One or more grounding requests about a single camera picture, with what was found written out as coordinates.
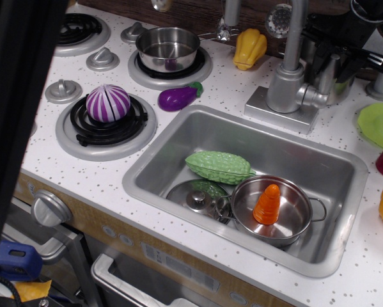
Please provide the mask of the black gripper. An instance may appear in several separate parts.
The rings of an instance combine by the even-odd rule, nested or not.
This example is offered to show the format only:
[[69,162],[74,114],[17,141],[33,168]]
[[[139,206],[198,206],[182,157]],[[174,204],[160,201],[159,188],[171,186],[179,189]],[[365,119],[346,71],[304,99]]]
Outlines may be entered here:
[[313,73],[318,75],[332,54],[346,55],[338,83],[345,83],[365,65],[383,71],[383,37],[377,30],[381,24],[381,20],[368,20],[354,13],[309,14],[302,34],[315,42]]

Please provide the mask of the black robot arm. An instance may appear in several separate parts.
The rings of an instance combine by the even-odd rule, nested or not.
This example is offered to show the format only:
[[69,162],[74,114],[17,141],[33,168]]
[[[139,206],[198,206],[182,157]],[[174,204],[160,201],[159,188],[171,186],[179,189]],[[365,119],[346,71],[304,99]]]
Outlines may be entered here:
[[302,34],[315,43],[315,75],[322,73],[333,54],[344,57],[336,81],[344,83],[362,68],[383,73],[383,1],[351,1],[341,15],[309,14]]

